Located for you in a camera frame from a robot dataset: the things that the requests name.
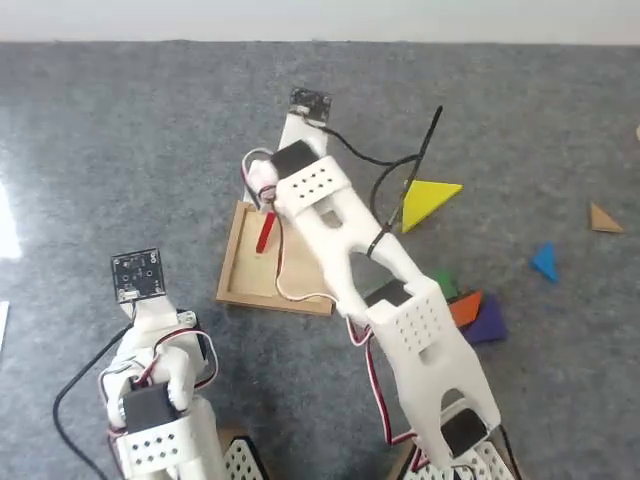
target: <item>circuit board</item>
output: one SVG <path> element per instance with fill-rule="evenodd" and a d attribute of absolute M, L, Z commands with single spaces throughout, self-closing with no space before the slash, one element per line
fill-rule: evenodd
<path fill-rule="evenodd" d="M 160 251 L 157 248 L 113 256 L 111 271 L 118 303 L 166 294 Z"/>
<path fill-rule="evenodd" d="M 304 113 L 309 120 L 327 123 L 331 97 L 323 92 L 315 92 L 306 88 L 295 87 L 289 96 L 289 113 Z"/>

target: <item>blue triangle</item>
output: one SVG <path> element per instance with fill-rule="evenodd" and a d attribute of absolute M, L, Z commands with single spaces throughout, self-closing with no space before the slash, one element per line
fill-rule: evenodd
<path fill-rule="evenodd" d="M 550 282 L 558 281 L 556 273 L 556 261 L 553 256 L 553 246 L 550 243 L 544 245 L 531 260 L 531 266 L 542 273 Z"/>
<path fill-rule="evenodd" d="M 495 296 L 485 295 L 478 317 L 463 330 L 462 335 L 471 345 L 507 338 L 507 327 L 502 320 L 500 304 Z"/>

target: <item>brown triangle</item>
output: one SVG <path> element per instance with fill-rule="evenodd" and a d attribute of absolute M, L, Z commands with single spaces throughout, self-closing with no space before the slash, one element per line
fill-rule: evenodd
<path fill-rule="evenodd" d="M 593 202 L 591 202 L 591 230 L 609 233 L 624 232 L 613 218 Z"/>

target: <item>purple tangram piece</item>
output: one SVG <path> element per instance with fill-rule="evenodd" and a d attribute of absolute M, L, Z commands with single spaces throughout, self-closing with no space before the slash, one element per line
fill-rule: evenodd
<path fill-rule="evenodd" d="M 507 338 L 507 327 L 500 313 L 500 304 L 493 295 L 485 295 L 475 321 L 462 331 L 471 345 Z"/>

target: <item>white wall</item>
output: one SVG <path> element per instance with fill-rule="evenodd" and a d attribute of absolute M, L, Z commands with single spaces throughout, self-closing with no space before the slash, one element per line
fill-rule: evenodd
<path fill-rule="evenodd" d="M 640 44 L 640 0 L 0 0 L 0 41 L 172 39 Z"/>

